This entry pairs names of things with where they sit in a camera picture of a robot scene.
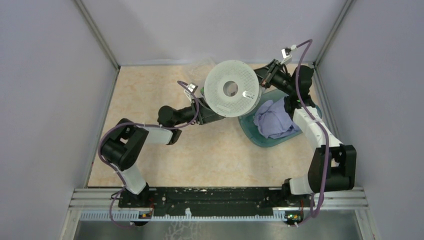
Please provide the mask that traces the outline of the white perforated cable spool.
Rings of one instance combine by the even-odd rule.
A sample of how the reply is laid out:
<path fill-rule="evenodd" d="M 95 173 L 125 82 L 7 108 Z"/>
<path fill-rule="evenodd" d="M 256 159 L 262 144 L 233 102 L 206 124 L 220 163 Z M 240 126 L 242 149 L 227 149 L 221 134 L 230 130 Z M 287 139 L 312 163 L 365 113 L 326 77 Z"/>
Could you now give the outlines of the white perforated cable spool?
<path fill-rule="evenodd" d="M 207 75 L 203 88 L 210 109 L 226 118 L 250 113 L 263 93 L 254 70 L 239 60 L 217 64 Z"/>

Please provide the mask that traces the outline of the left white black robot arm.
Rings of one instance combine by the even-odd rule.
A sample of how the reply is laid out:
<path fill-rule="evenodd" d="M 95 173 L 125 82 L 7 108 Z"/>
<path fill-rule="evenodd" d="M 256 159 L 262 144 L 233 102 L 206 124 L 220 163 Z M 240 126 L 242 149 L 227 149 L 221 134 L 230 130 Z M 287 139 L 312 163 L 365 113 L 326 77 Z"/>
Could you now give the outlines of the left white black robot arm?
<path fill-rule="evenodd" d="M 205 125 L 224 119 L 215 113 L 205 99 L 195 98 L 191 105 L 181 109 L 162 106 L 158 111 L 157 124 L 136 123 L 121 119 L 100 140 L 97 154 L 100 160 L 111 167 L 130 194 L 130 200 L 138 207 L 149 203 L 148 183 L 136 166 L 141 150 L 146 144 L 173 145 L 180 138 L 182 128 L 198 124 Z"/>

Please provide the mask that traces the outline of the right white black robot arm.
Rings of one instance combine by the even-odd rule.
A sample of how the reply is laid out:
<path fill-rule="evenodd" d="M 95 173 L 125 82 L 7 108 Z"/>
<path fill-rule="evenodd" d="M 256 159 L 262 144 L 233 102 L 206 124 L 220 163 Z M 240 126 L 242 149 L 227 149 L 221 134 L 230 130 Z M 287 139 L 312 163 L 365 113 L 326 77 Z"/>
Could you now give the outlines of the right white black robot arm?
<path fill-rule="evenodd" d="M 286 94 L 284 109 L 314 150 L 307 174 L 289 178 L 282 185 L 283 203 L 295 206 L 302 195 L 351 190 L 355 185 L 357 151 L 337 139 L 318 115 L 310 96 L 314 69 L 299 65 L 289 74 L 285 64 L 274 59 L 254 72 L 260 86 L 273 86 Z"/>

